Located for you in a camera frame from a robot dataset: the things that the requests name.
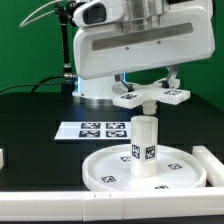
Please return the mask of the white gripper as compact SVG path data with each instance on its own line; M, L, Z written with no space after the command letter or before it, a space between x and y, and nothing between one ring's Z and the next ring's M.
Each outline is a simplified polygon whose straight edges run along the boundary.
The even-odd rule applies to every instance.
M179 66L211 57L215 50L211 1L89 1L73 14L73 49L85 79L114 76L112 91L133 85L123 73L168 66L163 88L175 88Z

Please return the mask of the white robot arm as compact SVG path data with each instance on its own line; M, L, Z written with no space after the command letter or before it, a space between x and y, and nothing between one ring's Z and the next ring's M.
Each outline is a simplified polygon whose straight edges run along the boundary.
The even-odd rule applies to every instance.
M166 66L167 78L134 86L113 104L177 105L190 98L178 88L177 66L209 58L215 50L212 16L212 0L90 0L73 14L76 71L88 80Z

